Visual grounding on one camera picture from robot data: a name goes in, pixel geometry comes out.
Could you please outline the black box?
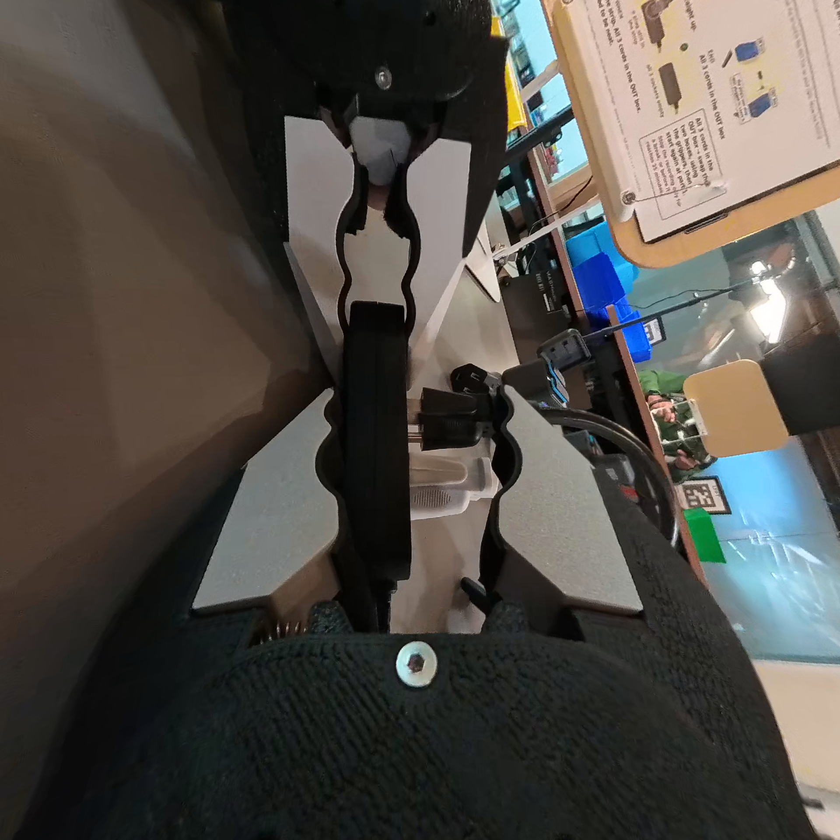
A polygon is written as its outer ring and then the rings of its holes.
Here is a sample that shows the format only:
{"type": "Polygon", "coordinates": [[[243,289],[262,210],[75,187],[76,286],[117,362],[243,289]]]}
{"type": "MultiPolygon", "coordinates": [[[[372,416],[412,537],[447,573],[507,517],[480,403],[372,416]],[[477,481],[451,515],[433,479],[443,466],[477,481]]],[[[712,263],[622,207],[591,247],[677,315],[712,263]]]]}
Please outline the black box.
{"type": "Polygon", "coordinates": [[[501,289],[515,340],[546,340],[570,326],[565,280],[557,269],[543,269],[509,278],[501,289]]]}

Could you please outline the blue plastic bin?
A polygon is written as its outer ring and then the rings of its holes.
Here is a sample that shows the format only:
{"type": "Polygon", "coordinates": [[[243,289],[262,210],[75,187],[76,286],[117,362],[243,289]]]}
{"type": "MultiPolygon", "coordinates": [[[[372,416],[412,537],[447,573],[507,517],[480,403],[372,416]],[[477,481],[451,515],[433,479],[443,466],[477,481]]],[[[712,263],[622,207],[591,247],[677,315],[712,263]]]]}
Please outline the blue plastic bin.
{"type": "Polygon", "coordinates": [[[617,250],[607,222],[569,238],[566,252],[585,312],[625,299],[639,274],[639,268],[617,250]]]}
{"type": "MultiPolygon", "coordinates": [[[[613,308],[620,324],[629,323],[641,318],[640,311],[632,308],[624,299],[616,301],[613,304],[613,308]]],[[[642,321],[629,327],[624,327],[614,334],[615,336],[619,334],[623,336],[634,363],[641,364],[652,359],[652,344],[642,321]]]]}

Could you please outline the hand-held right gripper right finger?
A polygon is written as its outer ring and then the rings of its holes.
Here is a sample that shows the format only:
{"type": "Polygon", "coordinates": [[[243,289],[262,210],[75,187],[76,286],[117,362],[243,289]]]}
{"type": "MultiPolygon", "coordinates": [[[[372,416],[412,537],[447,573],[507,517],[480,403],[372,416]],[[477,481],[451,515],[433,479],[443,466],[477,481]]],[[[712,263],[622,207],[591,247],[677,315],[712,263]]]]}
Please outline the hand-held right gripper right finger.
{"type": "Polygon", "coordinates": [[[477,583],[462,581],[489,614],[500,602],[527,617],[582,608],[638,616],[643,604],[591,463],[509,385],[493,402],[498,478],[479,552],[477,583]]]}

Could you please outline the plain wooden board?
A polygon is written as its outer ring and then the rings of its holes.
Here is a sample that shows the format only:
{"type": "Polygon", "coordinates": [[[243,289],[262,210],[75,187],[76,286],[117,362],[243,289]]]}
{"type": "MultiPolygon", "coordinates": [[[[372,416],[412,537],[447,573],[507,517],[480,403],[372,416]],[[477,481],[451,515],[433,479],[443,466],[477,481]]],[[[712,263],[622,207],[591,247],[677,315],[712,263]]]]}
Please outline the plain wooden board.
{"type": "Polygon", "coordinates": [[[787,445],[788,428],[756,361],[738,360],[694,373],[683,388],[711,457],[750,455],[787,445]]]}

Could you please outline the green box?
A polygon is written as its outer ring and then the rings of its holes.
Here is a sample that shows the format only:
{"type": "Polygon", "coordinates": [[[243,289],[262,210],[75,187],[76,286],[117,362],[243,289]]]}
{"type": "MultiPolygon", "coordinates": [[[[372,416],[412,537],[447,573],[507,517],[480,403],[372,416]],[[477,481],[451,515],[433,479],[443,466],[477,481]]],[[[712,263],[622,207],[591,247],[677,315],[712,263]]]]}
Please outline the green box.
{"type": "Polygon", "coordinates": [[[699,561],[725,564],[727,560],[709,511],[701,507],[690,508],[683,510],[683,515],[699,561]]]}

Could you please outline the black battery charger case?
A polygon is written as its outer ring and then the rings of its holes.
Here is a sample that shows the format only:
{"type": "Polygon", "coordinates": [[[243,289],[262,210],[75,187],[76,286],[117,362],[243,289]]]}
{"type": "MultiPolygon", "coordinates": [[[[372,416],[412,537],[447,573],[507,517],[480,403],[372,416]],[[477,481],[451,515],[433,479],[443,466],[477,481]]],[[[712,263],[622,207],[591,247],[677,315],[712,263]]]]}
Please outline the black battery charger case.
{"type": "Polygon", "coordinates": [[[562,410],[570,400],[564,373],[591,358],[592,352],[580,332],[567,329],[543,342],[535,360],[504,371],[501,383],[540,410],[562,410]]]}

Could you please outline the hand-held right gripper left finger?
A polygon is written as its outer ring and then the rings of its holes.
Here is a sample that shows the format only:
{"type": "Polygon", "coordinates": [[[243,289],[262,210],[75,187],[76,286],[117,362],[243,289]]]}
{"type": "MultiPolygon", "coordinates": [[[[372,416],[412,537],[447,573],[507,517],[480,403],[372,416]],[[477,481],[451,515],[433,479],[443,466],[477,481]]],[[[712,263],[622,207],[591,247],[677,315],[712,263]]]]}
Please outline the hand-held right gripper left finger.
{"type": "Polygon", "coordinates": [[[342,496],[341,404],[324,390],[244,468],[192,601],[199,616],[258,608],[261,634],[303,634],[336,596],[361,631],[378,628],[369,575],[342,496]]]}

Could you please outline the black light stand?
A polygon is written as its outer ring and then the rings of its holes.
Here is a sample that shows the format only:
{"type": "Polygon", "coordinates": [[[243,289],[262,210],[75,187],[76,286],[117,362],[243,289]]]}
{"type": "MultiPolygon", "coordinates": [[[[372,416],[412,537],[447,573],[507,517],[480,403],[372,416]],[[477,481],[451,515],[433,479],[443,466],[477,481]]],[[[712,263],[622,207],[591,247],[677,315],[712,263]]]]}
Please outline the black light stand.
{"type": "Polygon", "coordinates": [[[698,307],[702,304],[706,305],[718,298],[728,298],[740,302],[752,314],[764,334],[777,339],[781,334],[781,325],[784,322],[787,309],[786,298],[780,282],[784,274],[788,272],[789,270],[785,269],[781,274],[771,275],[769,268],[766,266],[765,270],[757,275],[752,275],[750,278],[727,288],[693,291],[691,297],[687,297],[685,300],[656,311],[646,311],[641,316],[596,330],[585,335],[583,342],[587,347],[594,348],[616,333],[633,329],[636,326],[644,327],[646,324],[660,320],[669,314],[698,307]]]}

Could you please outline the white ribbed plug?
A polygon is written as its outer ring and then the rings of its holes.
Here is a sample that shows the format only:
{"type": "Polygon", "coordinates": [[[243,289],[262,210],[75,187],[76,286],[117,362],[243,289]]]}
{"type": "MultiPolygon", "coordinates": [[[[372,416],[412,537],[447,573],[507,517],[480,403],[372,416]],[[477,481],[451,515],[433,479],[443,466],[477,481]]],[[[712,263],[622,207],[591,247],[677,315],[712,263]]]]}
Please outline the white ribbed plug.
{"type": "Polygon", "coordinates": [[[463,462],[438,455],[410,454],[411,520],[459,515],[474,501],[493,498],[499,480],[489,457],[463,462]]]}

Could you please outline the black panel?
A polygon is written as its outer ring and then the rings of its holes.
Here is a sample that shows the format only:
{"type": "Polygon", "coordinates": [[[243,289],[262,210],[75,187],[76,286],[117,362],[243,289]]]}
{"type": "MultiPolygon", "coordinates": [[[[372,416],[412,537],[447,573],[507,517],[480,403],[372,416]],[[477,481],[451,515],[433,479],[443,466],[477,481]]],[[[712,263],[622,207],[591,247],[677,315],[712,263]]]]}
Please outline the black panel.
{"type": "Polygon", "coordinates": [[[838,331],[807,332],[759,362],[790,436],[839,426],[838,331]]]}

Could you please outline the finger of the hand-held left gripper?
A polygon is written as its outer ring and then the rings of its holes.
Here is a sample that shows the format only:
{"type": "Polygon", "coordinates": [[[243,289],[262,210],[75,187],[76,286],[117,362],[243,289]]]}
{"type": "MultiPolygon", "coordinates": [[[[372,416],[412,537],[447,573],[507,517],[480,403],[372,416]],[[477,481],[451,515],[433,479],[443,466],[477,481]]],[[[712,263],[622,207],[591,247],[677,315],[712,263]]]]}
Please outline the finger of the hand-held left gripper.
{"type": "Polygon", "coordinates": [[[437,139],[407,166],[400,212],[406,224],[408,367],[423,368],[465,267],[470,143],[437,139]]]}
{"type": "Polygon", "coordinates": [[[354,159],[329,126],[284,120],[288,238],[285,250],[318,349],[334,383],[342,374],[339,296],[344,274],[337,235],[355,185],[354,159]]]}

